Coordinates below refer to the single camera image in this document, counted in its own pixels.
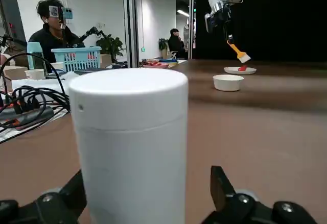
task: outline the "orange brush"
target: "orange brush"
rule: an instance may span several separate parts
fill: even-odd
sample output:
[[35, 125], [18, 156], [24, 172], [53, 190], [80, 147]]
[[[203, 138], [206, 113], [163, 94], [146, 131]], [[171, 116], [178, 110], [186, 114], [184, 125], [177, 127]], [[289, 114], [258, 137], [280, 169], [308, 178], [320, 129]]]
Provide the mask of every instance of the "orange brush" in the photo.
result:
[[227, 44], [237, 53], [237, 58], [242, 62], [242, 63], [245, 63], [247, 62], [248, 60], [250, 60], [251, 58], [245, 53], [245, 52], [242, 52], [240, 51], [236, 45], [234, 44], [230, 44], [228, 41], [227, 41]]

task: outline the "brown tabletop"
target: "brown tabletop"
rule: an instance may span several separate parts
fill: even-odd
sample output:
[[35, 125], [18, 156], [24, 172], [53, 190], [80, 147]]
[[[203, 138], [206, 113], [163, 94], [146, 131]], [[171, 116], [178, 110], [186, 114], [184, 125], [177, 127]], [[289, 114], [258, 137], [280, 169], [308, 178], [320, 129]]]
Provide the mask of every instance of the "brown tabletop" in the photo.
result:
[[[190, 60], [175, 67], [190, 79], [186, 223], [200, 223], [214, 208], [212, 165], [264, 204], [295, 201], [327, 223], [327, 70], [259, 63], [240, 91], [215, 90], [212, 76], [236, 65]], [[26, 204], [64, 185], [79, 169], [70, 116], [0, 145], [0, 164], [0, 199]], [[80, 220], [89, 223], [87, 211]]]

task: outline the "black curtain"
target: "black curtain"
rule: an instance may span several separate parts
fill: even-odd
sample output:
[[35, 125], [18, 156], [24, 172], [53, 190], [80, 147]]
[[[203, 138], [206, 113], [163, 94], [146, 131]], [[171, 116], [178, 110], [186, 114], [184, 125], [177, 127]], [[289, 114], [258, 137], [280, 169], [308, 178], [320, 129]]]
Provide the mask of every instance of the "black curtain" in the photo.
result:
[[[325, 0], [244, 0], [232, 6], [236, 45], [254, 60], [326, 61], [324, 54]], [[209, 34], [204, 16], [208, 0], [197, 0], [195, 57], [235, 59], [222, 28]]]

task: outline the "red item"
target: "red item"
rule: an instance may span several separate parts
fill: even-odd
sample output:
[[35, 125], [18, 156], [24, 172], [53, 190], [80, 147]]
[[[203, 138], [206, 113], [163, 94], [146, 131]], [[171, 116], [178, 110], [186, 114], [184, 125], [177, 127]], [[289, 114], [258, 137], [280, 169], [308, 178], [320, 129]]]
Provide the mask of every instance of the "red item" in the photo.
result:
[[247, 65], [244, 65], [238, 69], [238, 71], [246, 71]]

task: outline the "container lid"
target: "container lid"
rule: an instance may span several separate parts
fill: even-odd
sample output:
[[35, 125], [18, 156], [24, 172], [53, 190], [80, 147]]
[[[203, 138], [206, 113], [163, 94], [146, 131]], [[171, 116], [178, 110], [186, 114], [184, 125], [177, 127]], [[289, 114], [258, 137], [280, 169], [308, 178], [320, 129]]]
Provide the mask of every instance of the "container lid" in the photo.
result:
[[73, 79], [69, 96], [76, 126], [142, 130], [186, 115], [188, 79], [167, 69], [100, 71]]

